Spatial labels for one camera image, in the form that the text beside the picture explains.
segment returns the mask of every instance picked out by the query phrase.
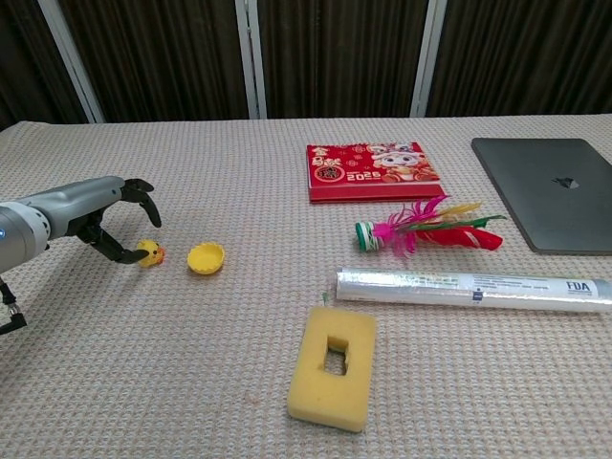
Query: yellow rubber duck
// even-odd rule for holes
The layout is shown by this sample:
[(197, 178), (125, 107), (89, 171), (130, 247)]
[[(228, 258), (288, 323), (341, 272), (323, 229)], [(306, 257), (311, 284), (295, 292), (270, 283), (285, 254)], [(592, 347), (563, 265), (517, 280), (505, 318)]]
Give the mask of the yellow rubber duck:
[(148, 251), (149, 255), (139, 261), (139, 265), (143, 268), (149, 268), (154, 265), (159, 265), (164, 261), (165, 250), (157, 242), (150, 239), (144, 239), (138, 243), (138, 250)]

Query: red notebook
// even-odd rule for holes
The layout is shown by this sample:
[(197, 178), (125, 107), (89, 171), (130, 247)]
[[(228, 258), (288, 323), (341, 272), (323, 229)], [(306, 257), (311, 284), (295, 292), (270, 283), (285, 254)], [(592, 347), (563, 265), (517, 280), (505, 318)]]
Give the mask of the red notebook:
[(444, 194), (421, 146), (409, 143), (308, 145), (310, 200), (404, 201)]

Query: table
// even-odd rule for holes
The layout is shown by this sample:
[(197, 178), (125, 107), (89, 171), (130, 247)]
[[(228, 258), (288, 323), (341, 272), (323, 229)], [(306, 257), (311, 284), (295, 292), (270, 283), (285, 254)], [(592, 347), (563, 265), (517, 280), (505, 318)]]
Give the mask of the table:
[[(164, 226), (117, 204), (125, 246), (160, 241), (144, 270), (75, 238), (4, 275), (29, 326), (0, 339), (7, 457), (610, 457), (612, 315), (342, 303), (378, 321), (366, 429), (290, 418), (303, 327), (338, 267), (612, 278), (612, 257), (531, 252), (512, 222), (499, 251), (421, 245), (359, 253), (354, 224), (397, 204), (310, 205), (308, 143), (422, 143), (452, 202), (506, 210), (474, 137), (582, 137), (612, 160), (612, 115), (233, 120), (49, 125), (0, 134), (0, 201), (102, 175), (156, 189)], [(202, 241), (221, 272), (190, 273)]]

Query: plastic wrap roll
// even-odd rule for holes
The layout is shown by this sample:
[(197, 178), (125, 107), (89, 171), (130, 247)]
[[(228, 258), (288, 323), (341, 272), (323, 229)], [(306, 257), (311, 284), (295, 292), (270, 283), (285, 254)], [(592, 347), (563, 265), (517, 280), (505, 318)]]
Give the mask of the plastic wrap roll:
[(600, 279), (419, 273), (337, 272), (337, 299), (574, 312), (612, 311), (612, 284)]

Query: laptop lid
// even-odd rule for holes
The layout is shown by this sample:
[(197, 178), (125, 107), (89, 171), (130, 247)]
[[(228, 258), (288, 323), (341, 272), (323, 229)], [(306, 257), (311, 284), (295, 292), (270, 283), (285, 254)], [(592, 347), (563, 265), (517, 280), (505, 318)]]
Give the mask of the laptop lid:
[(582, 139), (471, 143), (529, 247), (612, 254), (612, 165)]

